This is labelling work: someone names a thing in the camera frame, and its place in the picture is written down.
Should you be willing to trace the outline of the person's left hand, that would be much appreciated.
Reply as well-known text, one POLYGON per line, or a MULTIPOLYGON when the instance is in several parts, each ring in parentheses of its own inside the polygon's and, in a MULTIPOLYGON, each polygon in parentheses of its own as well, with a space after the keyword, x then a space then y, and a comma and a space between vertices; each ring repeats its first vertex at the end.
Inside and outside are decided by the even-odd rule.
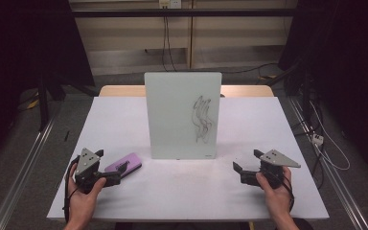
POLYGON ((79 220, 79 221, 88 221, 93 217, 97 197, 104 187, 106 182, 105 178, 100 178, 96 184, 94 185, 92 191, 89 194, 85 194, 78 190, 78 186, 76 185, 73 175, 74 171, 77 167, 77 164, 74 164, 71 168, 70 175, 68 176, 68 195, 70 196, 70 204, 69 204, 69 220, 79 220))

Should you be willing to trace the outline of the black metal stand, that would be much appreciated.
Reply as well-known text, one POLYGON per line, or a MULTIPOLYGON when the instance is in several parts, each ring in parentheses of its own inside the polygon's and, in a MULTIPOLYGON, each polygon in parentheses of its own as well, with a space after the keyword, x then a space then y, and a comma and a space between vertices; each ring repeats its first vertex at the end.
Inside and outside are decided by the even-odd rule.
POLYGON ((40 131, 43 131, 49 123, 49 108, 47 101, 47 89, 45 85, 44 75, 41 74, 38 78, 38 101, 40 110, 40 131))

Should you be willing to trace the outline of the black horizontal bar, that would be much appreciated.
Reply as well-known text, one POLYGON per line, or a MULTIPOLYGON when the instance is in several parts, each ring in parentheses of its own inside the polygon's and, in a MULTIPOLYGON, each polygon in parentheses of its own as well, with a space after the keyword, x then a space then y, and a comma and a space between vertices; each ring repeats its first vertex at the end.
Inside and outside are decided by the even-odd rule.
POLYGON ((187 10, 72 10, 75 17, 215 17, 215 16, 294 16, 297 10, 262 9, 262 10, 222 10, 222 9, 187 9, 187 10))

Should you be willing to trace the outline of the small glass whiteboard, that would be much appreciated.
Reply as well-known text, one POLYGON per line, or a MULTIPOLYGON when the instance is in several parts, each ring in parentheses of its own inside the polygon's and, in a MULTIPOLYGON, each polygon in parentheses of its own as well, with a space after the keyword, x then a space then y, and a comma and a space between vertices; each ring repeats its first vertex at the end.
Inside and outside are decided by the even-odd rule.
POLYGON ((216 157, 221 80, 220 72, 145 74, 154 159, 216 157))

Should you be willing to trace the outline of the white table sheet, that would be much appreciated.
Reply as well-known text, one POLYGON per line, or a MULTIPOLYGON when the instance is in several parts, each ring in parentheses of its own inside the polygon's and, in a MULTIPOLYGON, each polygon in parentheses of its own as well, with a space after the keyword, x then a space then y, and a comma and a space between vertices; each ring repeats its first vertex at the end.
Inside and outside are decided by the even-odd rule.
POLYGON ((106 167, 134 152, 141 168, 101 191, 94 218, 103 221, 236 221, 267 219, 265 196, 241 183, 234 164, 255 171, 254 150, 278 150, 299 163, 292 172, 291 213, 325 219, 328 212, 275 97, 223 98, 218 153, 212 160, 156 160, 150 154, 144 98, 99 97, 92 103, 75 152, 103 150, 106 167))

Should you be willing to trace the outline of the white wall socket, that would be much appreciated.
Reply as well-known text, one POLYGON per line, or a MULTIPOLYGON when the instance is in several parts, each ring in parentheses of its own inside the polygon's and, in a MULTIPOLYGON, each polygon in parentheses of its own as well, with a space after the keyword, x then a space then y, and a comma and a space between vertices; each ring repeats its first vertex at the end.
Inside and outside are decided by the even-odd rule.
POLYGON ((181 9, 181 0, 159 0, 160 9, 181 9))

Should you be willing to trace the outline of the black curtain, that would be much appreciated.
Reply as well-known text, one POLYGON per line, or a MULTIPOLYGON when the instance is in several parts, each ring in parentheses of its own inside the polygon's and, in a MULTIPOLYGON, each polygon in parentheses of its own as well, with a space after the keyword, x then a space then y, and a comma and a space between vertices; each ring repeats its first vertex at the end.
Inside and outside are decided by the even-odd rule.
POLYGON ((20 94, 41 82, 92 86, 91 68, 69 0, 0 0, 0 146, 20 94))
POLYGON ((279 67, 310 67, 317 90, 368 164, 368 0, 297 0, 279 67))

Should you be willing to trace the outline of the metal floor rail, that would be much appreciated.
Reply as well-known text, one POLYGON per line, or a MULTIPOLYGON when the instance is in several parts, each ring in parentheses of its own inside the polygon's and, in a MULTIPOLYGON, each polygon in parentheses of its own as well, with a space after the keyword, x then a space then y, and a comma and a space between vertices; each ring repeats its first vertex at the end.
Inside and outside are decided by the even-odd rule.
POLYGON ((30 148, 25 161, 22 164, 20 171, 17 173, 15 180, 10 186, 8 193, 0 204, 0 230, 5 230, 12 216, 13 210, 24 191, 35 163, 41 154, 44 145, 51 133, 55 119, 61 109, 60 103, 55 103, 50 109, 49 116, 43 126, 40 128, 32 147, 30 148))
POLYGON ((311 137, 314 134, 309 134, 309 131, 313 131, 313 128, 303 121, 302 105, 299 104, 297 99, 288 98, 288 101, 298 118, 302 129, 305 131, 306 136, 314 149, 315 156, 319 162, 322 163, 322 169, 324 174, 328 177, 328 180, 333 186, 336 195, 341 202, 346 214, 348 215, 351 223, 356 230, 368 230, 368 223, 360 210, 357 202, 352 196, 351 192, 345 185, 342 177, 339 174, 339 169, 333 166, 329 162, 329 156, 325 151, 321 151, 320 148, 312 141, 311 137))

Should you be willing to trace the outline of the wooden table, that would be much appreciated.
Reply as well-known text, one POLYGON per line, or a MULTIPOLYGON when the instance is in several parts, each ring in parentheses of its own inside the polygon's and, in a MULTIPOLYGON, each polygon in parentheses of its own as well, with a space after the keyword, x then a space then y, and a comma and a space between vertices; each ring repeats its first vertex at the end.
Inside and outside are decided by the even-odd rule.
MULTIPOLYGON (((220 93, 225 97, 273 97, 274 93, 266 85, 223 85, 220 93)), ((145 97, 144 85, 106 85, 100 97, 145 97)))

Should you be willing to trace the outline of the purple whiteboard eraser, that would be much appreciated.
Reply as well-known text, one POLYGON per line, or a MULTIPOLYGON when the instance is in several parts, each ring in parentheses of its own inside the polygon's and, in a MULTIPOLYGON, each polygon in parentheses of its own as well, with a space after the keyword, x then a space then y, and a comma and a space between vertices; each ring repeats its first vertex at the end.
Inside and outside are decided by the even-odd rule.
POLYGON ((135 152, 132 152, 114 163, 107 166, 104 171, 106 173, 116 172, 122 165, 126 163, 126 170, 122 173, 122 177, 126 177, 142 167, 141 159, 135 152))

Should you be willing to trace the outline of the person's right hand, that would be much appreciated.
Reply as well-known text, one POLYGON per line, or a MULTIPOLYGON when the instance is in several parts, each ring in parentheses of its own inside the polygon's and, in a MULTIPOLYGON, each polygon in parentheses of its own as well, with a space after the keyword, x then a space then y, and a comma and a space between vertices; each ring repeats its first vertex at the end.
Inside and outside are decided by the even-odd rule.
POLYGON ((261 172, 257 173, 257 180, 264 190, 265 203, 271 217, 274 214, 289 213, 291 204, 291 172, 287 167, 283 167, 284 185, 277 189, 272 189, 267 179, 261 172))

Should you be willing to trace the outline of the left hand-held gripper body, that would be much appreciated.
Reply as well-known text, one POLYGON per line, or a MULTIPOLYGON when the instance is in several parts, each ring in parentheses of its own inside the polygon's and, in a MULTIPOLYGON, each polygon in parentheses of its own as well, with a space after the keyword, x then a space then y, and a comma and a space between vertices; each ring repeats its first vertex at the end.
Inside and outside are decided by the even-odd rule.
POLYGON ((116 172, 100 172, 101 157, 89 149, 83 149, 79 158, 79 162, 75 171, 75 179, 78 187, 85 193, 89 194, 96 182, 100 178, 105 178, 105 187, 119 185, 122 176, 116 172))

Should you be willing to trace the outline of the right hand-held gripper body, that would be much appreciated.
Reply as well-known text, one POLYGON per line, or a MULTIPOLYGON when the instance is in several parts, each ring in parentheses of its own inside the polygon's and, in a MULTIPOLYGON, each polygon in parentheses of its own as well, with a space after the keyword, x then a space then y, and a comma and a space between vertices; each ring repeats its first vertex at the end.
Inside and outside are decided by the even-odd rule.
MULTIPOLYGON (((269 150, 260 158, 259 173, 267 179, 272 189, 279 188, 284 182, 283 167, 300 168, 301 165, 291 158, 280 153, 276 149, 269 150)), ((259 186, 256 172, 245 171, 245 174, 240 174, 241 183, 259 186)))

